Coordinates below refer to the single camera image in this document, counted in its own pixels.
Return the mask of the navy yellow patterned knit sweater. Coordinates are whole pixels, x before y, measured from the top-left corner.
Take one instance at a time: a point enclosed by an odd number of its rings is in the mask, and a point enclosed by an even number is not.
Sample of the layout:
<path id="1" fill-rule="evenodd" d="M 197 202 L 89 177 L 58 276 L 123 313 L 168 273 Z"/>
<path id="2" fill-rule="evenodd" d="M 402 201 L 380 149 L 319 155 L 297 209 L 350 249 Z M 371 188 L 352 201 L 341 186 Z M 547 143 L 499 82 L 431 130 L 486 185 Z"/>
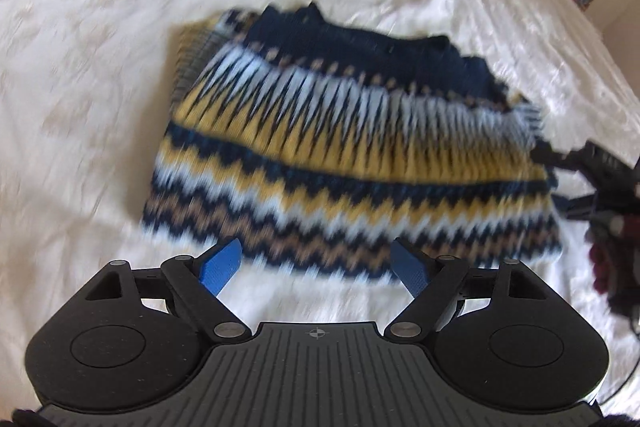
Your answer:
<path id="1" fill-rule="evenodd" d="M 314 4 L 232 9 L 180 32 L 141 223 L 366 280 L 390 277 L 395 239 L 480 267 L 551 257 L 542 141 L 538 108 L 444 36 L 337 26 Z"/>

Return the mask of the white floral bed duvet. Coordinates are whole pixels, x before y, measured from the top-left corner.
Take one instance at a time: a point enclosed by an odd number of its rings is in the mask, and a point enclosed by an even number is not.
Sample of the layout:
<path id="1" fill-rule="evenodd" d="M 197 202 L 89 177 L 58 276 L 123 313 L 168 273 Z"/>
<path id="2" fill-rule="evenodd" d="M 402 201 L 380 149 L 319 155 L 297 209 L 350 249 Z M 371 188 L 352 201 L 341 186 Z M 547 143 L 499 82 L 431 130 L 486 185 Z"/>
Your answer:
<path id="1" fill-rule="evenodd" d="M 1 0 L 1 410 L 33 407 L 28 340 L 107 260 L 174 253 L 141 231 L 176 40 L 233 5 L 445 34 L 536 102 L 557 148 L 639 154 L 639 102 L 570 0 Z"/>

